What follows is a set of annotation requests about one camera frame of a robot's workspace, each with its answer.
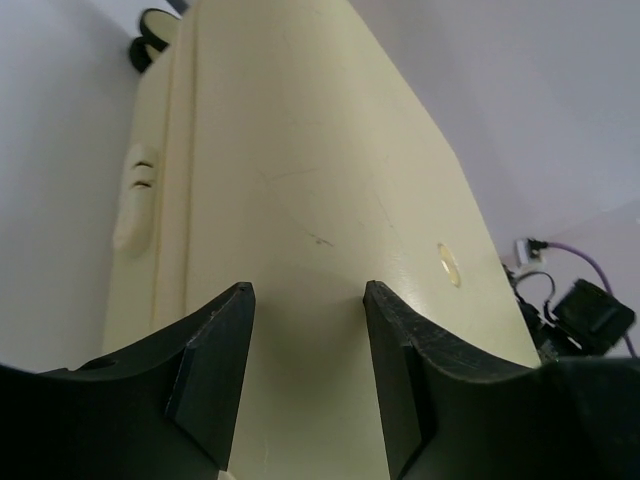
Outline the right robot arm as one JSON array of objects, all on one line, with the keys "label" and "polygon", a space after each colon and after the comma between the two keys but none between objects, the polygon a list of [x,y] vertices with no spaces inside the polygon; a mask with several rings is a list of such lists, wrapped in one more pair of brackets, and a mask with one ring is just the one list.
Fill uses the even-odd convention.
[{"label": "right robot arm", "polygon": [[574,282],[557,304],[552,300],[556,283],[538,309],[526,301],[520,285],[540,271],[514,274],[505,270],[540,360],[563,357],[593,357],[608,353],[636,322],[635,312],[610,293],[583,279]]}]

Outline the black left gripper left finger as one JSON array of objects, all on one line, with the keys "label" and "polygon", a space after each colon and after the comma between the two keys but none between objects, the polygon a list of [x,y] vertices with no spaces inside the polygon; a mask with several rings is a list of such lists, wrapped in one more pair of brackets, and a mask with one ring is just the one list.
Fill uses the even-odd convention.
[{"label": "black left gripper left finger", "polygon": [[75,370],[1,370],[5,479],[215,479],[229,467],[255,315],[238,283]]}]

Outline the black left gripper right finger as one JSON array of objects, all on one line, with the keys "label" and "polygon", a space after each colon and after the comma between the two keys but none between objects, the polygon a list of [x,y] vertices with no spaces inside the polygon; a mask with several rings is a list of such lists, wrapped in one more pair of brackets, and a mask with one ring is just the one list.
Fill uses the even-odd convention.
[{"label": "black left gripper right finger", "polygon": [[635,479],[639,362],[528,368],[414,311],[385,283],[363,298],[394,479]]}]

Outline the yellow hard-shell suitcase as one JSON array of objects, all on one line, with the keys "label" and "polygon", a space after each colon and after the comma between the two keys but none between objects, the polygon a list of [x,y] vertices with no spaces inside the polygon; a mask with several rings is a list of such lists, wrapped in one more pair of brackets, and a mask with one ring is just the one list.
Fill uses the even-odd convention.
[{"label": "yellow hard-shell suitcase", "polygon": [[461,165],[346,1],[198,1],[139,82],[105,352],[238,282],[239,479],[389,475],[362,298],[538,356]]}]

